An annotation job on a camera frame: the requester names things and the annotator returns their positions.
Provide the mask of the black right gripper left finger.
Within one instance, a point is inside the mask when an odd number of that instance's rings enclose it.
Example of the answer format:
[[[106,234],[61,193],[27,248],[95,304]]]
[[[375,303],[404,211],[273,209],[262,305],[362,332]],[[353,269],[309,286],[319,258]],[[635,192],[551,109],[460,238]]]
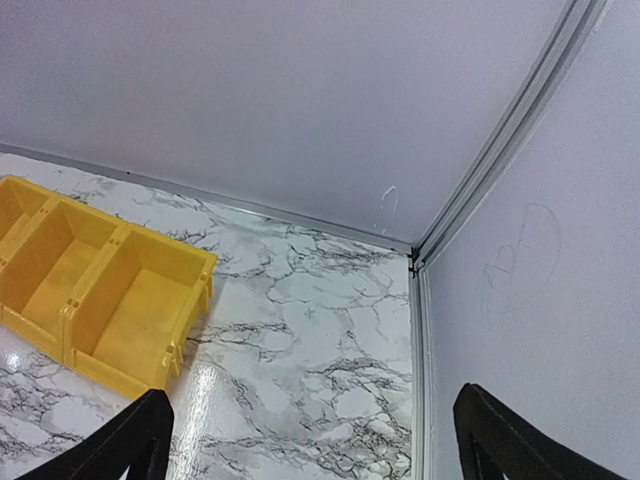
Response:
[[[73,448],[23,479],[164,479],[174,424],[165,391],[150,389]]]

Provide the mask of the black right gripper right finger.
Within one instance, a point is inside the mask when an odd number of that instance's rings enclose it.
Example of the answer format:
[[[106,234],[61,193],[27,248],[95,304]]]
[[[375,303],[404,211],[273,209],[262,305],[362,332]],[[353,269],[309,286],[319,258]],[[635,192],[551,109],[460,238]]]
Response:
[[[465,479],[618,479],[620,476],[546,436],[478,384],[453,406]]]

